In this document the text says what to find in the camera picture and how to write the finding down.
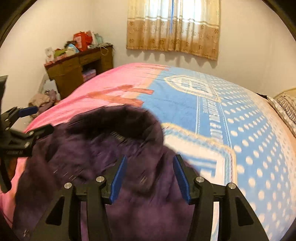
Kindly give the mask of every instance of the beige curtain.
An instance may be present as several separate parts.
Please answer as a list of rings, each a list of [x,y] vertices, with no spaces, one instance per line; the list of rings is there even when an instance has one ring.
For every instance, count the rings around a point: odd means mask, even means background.
[[[128,0],[127,49],[217,60],[220,0]]]

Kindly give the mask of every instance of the desk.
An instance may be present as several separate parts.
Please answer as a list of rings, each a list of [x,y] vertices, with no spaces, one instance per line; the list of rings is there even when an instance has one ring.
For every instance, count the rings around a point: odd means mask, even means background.
[[[113,68],[113,45],[105,48],[85,50],[45,66],[49,78],[56,81],[61,99],[83,84],[82,71],[95,69],[100,74]]]

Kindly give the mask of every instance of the wall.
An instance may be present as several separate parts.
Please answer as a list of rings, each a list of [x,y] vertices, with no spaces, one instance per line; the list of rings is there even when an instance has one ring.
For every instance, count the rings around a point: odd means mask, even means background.
[[[261,0],[221,0],[218,61],[177,52],[126,50],[127,0],[96,0],[94,5],[94,30],[114,44],[115,66],[147,62],[182,67],[271,96],[296,87],[295,40]]]
[[[62,48],[73,34],[91,29],[93,0],[38,0],[8,34],[0,48],[0,76],[9,75],[2,111],[26,107],[46,78],[45,49]],[[23,130],[28,118],[14,128]]]

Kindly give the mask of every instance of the bed sheet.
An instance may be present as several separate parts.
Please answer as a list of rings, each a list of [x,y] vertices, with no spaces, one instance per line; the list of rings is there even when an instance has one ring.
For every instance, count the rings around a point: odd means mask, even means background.
[[[128,64],[89,80],[27,131],[119,104],[150,110],[162,123],[167,146],[210,182],[236,183],[269,239],[283,237],[296,217],[296,139],[263,98],[236,84],[187,69]],[[0,194],[10,220],[24,166],[19,158],[12,190]],[[218,208],[215,203],[212,240],[218,235]]]

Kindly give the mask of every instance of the pillow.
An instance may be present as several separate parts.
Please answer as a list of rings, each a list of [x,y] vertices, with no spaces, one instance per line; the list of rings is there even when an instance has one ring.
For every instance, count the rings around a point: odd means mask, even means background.
[[[275,99],[269,96],[267,96],[267,99],[296,137],[296,98],[284,92]]]

